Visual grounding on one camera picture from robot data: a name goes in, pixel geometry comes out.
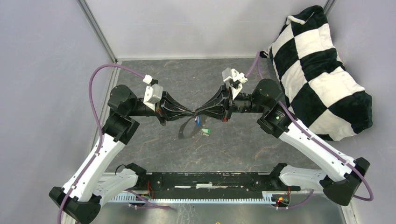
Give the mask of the blue tagged key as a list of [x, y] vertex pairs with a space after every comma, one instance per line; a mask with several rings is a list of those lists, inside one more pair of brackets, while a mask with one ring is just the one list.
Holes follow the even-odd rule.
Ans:
[[194, 119], [196, 126], [200, 126], [201, 125], [201, 116], [196, 116]]

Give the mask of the green tagged key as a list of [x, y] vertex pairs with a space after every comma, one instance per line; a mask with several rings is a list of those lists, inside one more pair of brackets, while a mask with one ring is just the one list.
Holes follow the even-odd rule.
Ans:
[[201, 135], [204, 135], [204, 136], [209, 136], [210, 135], [210, 129], [209, 128], [201, 128], [200, 130], [199, 130], [199, 133], [201, 134]]

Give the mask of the grey metal key holder plate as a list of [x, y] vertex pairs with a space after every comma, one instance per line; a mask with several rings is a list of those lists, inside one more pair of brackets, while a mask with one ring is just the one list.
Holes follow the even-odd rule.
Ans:
[[207, 116], [201, 116], [201, 125], [196, 126], [194, 121], [195, 117], [188, 118], [179, 128], [178, 138], [182, 139], [190, 139], [199, 133], [201, 128], [204, 128], [207, 120]]

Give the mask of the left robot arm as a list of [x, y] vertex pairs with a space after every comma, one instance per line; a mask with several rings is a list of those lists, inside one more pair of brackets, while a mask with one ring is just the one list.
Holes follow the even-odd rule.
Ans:
[[165, 124], [194, 115], [194, 111], [179, 104], [158, 84], [147, 86], [143, 98], [138, 98], [126, 85], [118, 85], [111, 90], [107, 104], [110, 113], [104, 125], [98, 125], [99, 138], [92, 151], [69, 181], [61, 187], [53, 187], [49, 193], [59, 207], [59, 224], [89, 224], [101, 208], [121, 192], [146, 186], [146, 176], [132, 168], [124, 168], [100, 182], [106, 168], [139, 127], [135, 116], [157, 117]]

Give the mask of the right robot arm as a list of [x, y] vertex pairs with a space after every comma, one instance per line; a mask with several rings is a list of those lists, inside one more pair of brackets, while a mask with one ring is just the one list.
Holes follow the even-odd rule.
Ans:
[[234, 112], [259, 113], [257, 124], [264, 132], [293, 146], [318, 165], [318, 169], [306, 169], [280, 163], [270, 177], [271, 187], [321, 191], [334, 203], [349, 205], [359, 186], [368, 186], [364, 176], [369, 162], [348, 156], [320, 139], [280, 102], [282, 94], [271, 79], [261, 80], [252, 94], [234, 94], [231, 87], [223, 85], [195, 114], [226, 122]]

